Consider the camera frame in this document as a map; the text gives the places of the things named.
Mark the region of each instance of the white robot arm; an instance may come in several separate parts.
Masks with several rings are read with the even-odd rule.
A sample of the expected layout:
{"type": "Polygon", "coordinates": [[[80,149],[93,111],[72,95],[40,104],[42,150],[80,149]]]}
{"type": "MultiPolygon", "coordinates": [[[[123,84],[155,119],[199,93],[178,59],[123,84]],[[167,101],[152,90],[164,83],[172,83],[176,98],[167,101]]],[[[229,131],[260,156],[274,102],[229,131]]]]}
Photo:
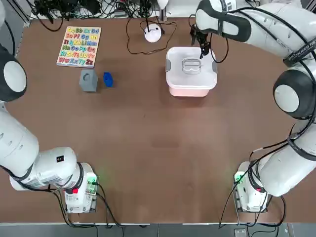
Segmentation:
{"type": "MultiPolygon", "coordinates": [[[[316,167],[316,15],[290,4],[251,8],[243,3],[202,0],[191,33],[200,43],[201,58],[210,50],[206,37],[211,33],[259,47],[289,67],[274,84],[275,102],[288,115],[306,120],[296,123],[284,147],[257,162],[237,185],[242,210],[259,212],[266,207],[267,193],[279,197],[289,192],[316,167]]],[[[235,178],[249,167],[242,163],[235,178]]]]}
{"type": "MultiPolygon", "coordinates": [[[[0,27],[4,22],[0,1],[0,27]]],[[[35,191],[48,185],[65,191],[69,213],[95,209],[97,177],[87,163],[77,162],[69,147],[39,152],[37,138],[5,109],[5,102],[21,97],[27,77],[20,63],[0,45],[0,167],[16,190],[35,191]]]]}

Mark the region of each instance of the gray cube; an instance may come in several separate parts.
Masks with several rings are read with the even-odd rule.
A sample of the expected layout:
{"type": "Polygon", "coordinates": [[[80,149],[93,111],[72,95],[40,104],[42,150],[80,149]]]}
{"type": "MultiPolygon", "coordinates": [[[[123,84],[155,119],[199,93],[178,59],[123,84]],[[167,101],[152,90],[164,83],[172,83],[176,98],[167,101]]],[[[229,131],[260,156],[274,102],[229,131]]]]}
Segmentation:
{"type": "Polygon", "coordinates": [[[96,92],[98,77],[93,69],[83,69],[81,71],[79,85],[83,91],[96,92]]]}

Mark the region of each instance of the box handle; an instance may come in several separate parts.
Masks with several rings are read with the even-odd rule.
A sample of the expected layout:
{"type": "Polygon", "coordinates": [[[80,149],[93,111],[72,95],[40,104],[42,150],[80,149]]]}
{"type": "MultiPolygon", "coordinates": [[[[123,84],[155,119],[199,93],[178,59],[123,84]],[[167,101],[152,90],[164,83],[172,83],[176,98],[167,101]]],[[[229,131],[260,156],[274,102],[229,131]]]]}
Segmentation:
{"type": "Polygon", "coordinates": [[[199,74],[201,72],[201,61],[197,58],[183,59],[182,71],[185,74],[199,74]]]}

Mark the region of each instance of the plastic storage box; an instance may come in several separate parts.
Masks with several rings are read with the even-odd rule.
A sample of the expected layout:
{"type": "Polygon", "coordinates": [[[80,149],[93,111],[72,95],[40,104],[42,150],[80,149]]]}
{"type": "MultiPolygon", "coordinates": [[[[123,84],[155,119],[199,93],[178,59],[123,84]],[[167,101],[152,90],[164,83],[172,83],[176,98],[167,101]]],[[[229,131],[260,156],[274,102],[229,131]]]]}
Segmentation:
{"type": "Polygon", "coordinates": [[[173,47],[167,52],[166,79],[173,96],[203,97],[217,83],[211,52],[199,59],[199,47],[173,47]]]}

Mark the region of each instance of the wooden table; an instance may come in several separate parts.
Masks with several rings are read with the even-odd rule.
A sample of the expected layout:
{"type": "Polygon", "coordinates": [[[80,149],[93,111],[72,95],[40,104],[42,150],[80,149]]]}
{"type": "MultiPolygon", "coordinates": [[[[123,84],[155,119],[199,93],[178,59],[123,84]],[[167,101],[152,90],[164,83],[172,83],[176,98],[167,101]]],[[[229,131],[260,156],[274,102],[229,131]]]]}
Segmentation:
{"type": "MultiPolygon", "coordinates": [[[[164,27],[159,43],[149,44],[140,21],[130,22],[130,50],[164,47],[173,26],[164,27]]],[[[174,21],[177,29],[168,48],[189,46],[188,20],[174,21]]],[[[209,95],[174,98],[165,80],[166,51],[129,54],[126,22],[72,20],[52,33],[33,21],[24,30],[18,53],[28,90],[7,108],[37,136],[41,151],[69,146],[78,161],[93,166],[118,221],[218,223],[239,164],[252,150],[284,139],[292,126],[272,95],[285,66],[267,52],[229,41],[229,56],[218,66],[218,84],[209,95]],[[95,71],[99,78],[111,72],[114,88],[100,84],[98,93],[85,93],[79,87],[80,68],[56,66],[67,26],[102,27],[95,71]]],[[[220,59],[226,42],[215,37],[212,43],[220,59]]],[[[3,171],[0,178],[1,222],[63,222],[53,195],[17,192],[3,171]]],[[[285,195],[287,222],[316,221],[315,178],[313,172],[285,195]]],[[[259,221],[278,222],[282,208],[273,199],[259,221]]],[[[101,202],[97,209],[75,219],[105,222],[101,202]]],[[[241,220],[253,222],[254,214],[241,220]]],[[[223,221],[237,221],[232,199],[223,221]]]]}

